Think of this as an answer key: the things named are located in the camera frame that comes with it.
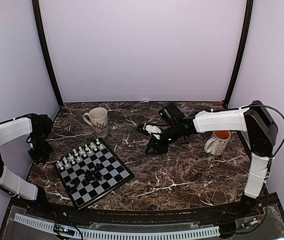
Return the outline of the black grey chess board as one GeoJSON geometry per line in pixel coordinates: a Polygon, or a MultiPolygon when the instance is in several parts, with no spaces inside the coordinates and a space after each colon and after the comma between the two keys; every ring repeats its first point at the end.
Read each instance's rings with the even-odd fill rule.
{"type": "Polygon", "coordinates": [[[105,141],[80,145],[54,163],[61,183],[78,211],[134,178],[105,141]]]}

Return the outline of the pile of black chess pieces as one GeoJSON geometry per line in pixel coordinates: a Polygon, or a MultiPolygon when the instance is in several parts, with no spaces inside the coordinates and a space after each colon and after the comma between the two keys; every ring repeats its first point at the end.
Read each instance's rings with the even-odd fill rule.
{"type": "Polygon", "coordinates": [[[97,188],[101,185],[104,179],[103,170],[104,166],[101,163],[89,163],[84,165],[84,162],[75,164],[66,169],[63,174],[63,180],[66,184],[66,190],[71,194],[80,192],[81,189],[85,189],[87,192],[97,188]]]}

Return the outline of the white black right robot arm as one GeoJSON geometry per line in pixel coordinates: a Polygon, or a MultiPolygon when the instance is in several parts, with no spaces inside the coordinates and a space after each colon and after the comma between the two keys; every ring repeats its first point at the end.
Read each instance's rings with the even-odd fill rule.
{"type": "Polygon", "coordinates": [[[249,105],[220,110],[202,110],[186,115],[173,103],[159,111],[165,124],[144,123],[137,131],[150,136],[145,154],[163,155],[180,138],[214,131],[246,132],[251,165],[248,180],[237,205],[237,213],[247,217],[256,209],[257,199],[269,177],[277,152],[278,126],[269,113],[270,106],[255,100],[249,105]]]}

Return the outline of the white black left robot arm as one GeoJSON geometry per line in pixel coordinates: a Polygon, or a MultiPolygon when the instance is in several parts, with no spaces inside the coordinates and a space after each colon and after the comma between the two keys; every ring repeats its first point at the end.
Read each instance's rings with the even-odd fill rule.
{"type": "Polygon", "coordinates": [[[52,214],[45,190],[19,176],[13,163],[46,163],[53,151],[46,140],[52,126],[48,115],[35,113],[0,122],[0,189],[27,202],[42,218],[52,214]]]}

